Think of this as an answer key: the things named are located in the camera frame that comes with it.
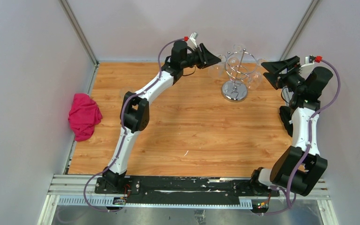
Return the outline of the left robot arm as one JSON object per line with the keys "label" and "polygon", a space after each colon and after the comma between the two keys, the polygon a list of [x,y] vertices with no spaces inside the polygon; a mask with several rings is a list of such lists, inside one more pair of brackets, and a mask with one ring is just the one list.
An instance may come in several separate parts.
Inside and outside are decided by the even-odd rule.
{"label": "left robot arm", "polygon": [[114,194],[125,187],[128,160],[139,134],[150,121],[150,105],[166,89],[172,87],[184,76],[185,68],[204,69],[221,62],[204,44],[190,47],[185,40],[170,42],[171,54],[164,63],[158,62],[158,74],[136,92],[127,92],[120,111],[120,136],[112,159],[102,171],[102,181]]}

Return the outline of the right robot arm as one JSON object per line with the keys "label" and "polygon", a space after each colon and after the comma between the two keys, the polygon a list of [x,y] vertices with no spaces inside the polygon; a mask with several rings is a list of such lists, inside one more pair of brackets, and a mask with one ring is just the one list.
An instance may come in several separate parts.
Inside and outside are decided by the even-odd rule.
{"label": "right robot arm", "polygon": [[253,171],[248,182],[254,195],[267,193],[274,186],[307,196],[328,166],[321,157],[316,126],[322,111],[320,96],[333,77],[326,67],[315,66],[320,56],[307,56],[305,63],[294,56],[287,60],[263,62],[264,77],[275,89],[288,88],[292,97],[287,106],[279,109],[281,121],[292,137],[292,144],[271,169],[260,167]]}

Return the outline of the patterned clear wine glass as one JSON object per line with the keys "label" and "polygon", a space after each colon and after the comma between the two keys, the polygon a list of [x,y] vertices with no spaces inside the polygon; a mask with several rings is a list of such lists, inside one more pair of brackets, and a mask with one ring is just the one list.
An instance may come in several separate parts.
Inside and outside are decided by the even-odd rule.
{"label": "patterned clear wine glass", "polygon": [[121,98],[124,98],[124,96],[126,95],[126,93],[128,93],[128,92],[134,92],[135,90],[134,90],[134,88],[133,87],[123,87],[123,88],[121,88],[120,89],[120,91],[119,91],[119,94],[120,94],[120,97]]}

